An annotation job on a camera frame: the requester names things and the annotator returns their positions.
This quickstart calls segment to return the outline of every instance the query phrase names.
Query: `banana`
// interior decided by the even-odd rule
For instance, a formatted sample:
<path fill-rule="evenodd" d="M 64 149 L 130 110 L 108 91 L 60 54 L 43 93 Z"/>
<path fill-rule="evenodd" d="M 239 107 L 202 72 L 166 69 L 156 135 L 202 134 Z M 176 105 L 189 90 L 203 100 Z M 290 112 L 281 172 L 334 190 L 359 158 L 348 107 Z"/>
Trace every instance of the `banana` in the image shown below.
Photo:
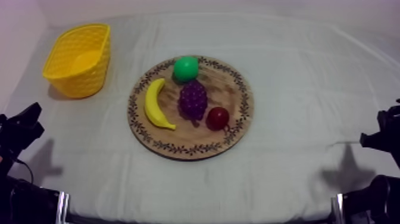
<path fill-rule="evenodd" d="M 175 130 L 176 125 L 172 125 L 168 122 L 157 102 L 157 96 L 161 89 L 164 87 L 164 84 L 165 79 L 156 79 L 149 85 L 145 98 L 145 112 L 147 118 L 150 120 L 151 123 L 153 123 L 153 125 Z"/>

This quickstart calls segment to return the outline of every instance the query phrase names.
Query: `white cloth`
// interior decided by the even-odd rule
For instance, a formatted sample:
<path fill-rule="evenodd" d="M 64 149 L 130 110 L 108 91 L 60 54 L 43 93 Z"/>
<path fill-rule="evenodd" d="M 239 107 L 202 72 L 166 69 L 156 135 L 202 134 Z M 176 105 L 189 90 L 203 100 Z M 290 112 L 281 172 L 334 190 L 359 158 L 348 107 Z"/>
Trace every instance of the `white cloth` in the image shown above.
<path fill-rule="evenodd" d="M 111 61 L 103 89 L 70 100 L 41 76 L 65 29 L 48 30 L 7 108 L 43 107 L 43 137 L 21 159 L 36 184 L 71 194 L 71 211 L 107 220 L 164 223 L 282 222 L 327 216 L 330 197 L 375 174 L 399 176 L 390 154 L 361 148 L 378 110 L 400 97 L 400 70 L 335 27 L 263 15 L 154 14 L 104 20 Z M 162 158 L 131 133 L 127 102 L 156 63 L 218 58 L 249 82 L 248 133 L 197 162 Z M 13 174 L 29 178 L 23 167 Z"/>

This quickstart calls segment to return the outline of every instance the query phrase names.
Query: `yellow basket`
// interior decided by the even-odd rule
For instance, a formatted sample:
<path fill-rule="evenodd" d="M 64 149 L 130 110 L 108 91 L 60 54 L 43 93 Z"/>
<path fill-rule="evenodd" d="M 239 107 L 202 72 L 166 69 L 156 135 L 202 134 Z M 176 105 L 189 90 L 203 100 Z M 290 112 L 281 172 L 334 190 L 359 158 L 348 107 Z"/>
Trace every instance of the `yellow basket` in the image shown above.
<path fill-rule="evenodd" d="M 43 77 L 68 97 L 89 97 L 103 87 L 109 60 L 109 25 L 86 24 L 57 39 Z"/>

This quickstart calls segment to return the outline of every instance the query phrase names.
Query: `white wall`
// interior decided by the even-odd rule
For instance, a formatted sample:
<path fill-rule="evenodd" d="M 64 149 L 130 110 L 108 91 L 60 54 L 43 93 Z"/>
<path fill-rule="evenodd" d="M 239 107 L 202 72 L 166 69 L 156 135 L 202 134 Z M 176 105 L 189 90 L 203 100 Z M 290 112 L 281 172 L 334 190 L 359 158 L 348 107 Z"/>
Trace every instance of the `white wall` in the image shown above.
<path fill-rule="evenodd" d="M 18 84 L 47 23 L 34 0 L 0 0 L 0 111 Z"/>
<path fill-rule="evenodd" d="M 242 12 L 345 24 L 400 37 L 400 0 L 38 0 L 52 26 L 119 15 Z"/>

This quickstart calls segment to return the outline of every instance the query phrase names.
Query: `wooden plate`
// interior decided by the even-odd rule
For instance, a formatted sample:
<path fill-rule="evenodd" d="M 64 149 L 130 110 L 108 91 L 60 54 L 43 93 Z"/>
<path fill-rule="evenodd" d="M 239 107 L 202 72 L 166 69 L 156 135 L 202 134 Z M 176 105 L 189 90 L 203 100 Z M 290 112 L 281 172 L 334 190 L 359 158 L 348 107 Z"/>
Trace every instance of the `wooden plate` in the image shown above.
<path fill-rule="evenodd" d="M 182 118 L 178 111 L 179 92 L 182 86 L 172 80 L 173 67 L 179 57 L 163 61 L 146 72 L 135 84 L 129 97 L 128 121 L 137 139 L 151 151 L 175 160 L 201 160 L 225 152 L 244 136 L 253 116 L 254 100 L 246 80 L 230 65 L 205 56 L 199 60 L 197 80 L 207 90 L 208 107 L 204 118 L 197 124 Z M 158 103 L 167 120 L 176 130 L 154 126 L 146 117 L 145 95 L 150 83 L 165 78 Z M 229 128 L 211 131 L 205 120 L 213 107 L 229 111 Z"/>

